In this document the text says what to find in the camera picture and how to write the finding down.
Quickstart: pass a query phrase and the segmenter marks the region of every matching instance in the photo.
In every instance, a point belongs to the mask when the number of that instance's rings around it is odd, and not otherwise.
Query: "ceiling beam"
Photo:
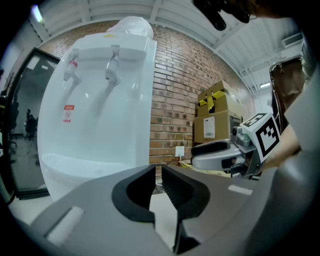
[[[77,0],[78,9],[83,23],[91,21],[88,0]]]
[[[151,16],[150,16],[150,22],[154,23],[156,21],[156,17],[158,14],[158,11],[160,9],[160,6],[162,4],[162,0],[155,0],[154,6],[152,8]]]
[[[218,52],[219,49],[226,44],[232,37],[236,36],[247,24],[239,22],[234,26],[224,37],[222,37],[218,42],[213,45],[214,51]]]
[[[42,23],[36,20],[36,18],[33,15],[29,16],[29,21],[34,31],[37,33],[37,35],[40,37],[42,41],[46,41],[47,39],[49,39],[50,35],[48,31],[45,29]]]

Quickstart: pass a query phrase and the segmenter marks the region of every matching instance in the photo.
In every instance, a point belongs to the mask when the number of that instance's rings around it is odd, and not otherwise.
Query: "wall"
[[[0,91],[6,88],[7,80],[11,77],[11,82],[13,82],[13,78],[30,51],[40,43],[41,39],[35,33],[30,23],[26,21],[8,45],[1,59],[0,67],[4,69],[4,72],[0,80]]]
[[[21,53],[22,49],[17,45],[15,41],[12,41],[5,49],[0,62],[0,67],[4,70],[0,80],[0,91],[3,90],[6,82],[10,79],[10,71]]]
[[[117,21],[98,22],[63,33],[40,47],[62,58],[79,38],[103,33]],[[245,107],[245,117],[255,113],[254,100],[236,73],[217,55],[199,42],[172,29],[153,26],[157,40],[154,73],[150,163],[178,162],[175,146],[185,146],[185,157],[191,158],[193,121],[196,116],[198,94],[211,85],[225,80],[235,89]]]
[[[272,113],[271,99],[272,94],[270,86],[266,89],[257,91],[254,99],[255,111],[257,113]]]

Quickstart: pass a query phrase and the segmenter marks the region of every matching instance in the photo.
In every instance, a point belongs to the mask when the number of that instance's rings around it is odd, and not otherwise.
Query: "white ceiling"
[[[218,31],[191,0],[48,0],[39,8],[42,23],[32,16],[30,22],[44,42],[82,25],[126,16],[140,16],[151,24],[180,31],[226,61],[253,95],[270,81],[269,68],[274,62],[301,51],[300,44],[282,47],[281,40],[300,32],[289,18],[257,18],[243,24],[222,11],[227,27]]]

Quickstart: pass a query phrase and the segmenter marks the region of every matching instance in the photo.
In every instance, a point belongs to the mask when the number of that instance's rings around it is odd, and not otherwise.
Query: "ceiling light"
[[[38,21],[38,22],[41,22],[42,21],[42,15],[40,13],[40,10],[38,8],[38,5],[34,5],[31,9],[32,11],[32,14],[33,16],[35,17],[35,19]]]
[[[268,87],[268,86],[270,86],[270,83],[269,83],[269,82],[267,82],[267,83],[265,83],[265,84],[261,84],[261,85],[260,85],[260,88],[265,88],[265,87]]]

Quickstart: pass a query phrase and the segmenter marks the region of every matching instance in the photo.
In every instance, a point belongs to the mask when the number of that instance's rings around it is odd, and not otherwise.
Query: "warning label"
[[[64,106],[64,123],[71,123],[71,112],[75,109],[75,105],[65,105]]]

